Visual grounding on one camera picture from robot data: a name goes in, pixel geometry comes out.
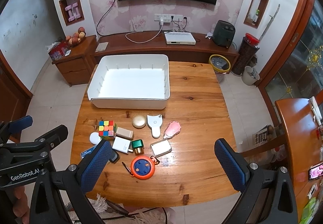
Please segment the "person's left hand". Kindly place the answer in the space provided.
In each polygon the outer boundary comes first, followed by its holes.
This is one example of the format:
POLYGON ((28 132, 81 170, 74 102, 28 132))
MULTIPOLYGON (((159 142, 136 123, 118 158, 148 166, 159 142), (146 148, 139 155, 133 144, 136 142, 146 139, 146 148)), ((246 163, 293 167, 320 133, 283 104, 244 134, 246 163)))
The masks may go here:
POLYGON ((25 193, 25 187, 20 186, 14 189, 14 195, 17 201, 13 206, 14 214, 21 219, 23 224, 29 224, 30 209, 28 206, 27 195, 25 193))

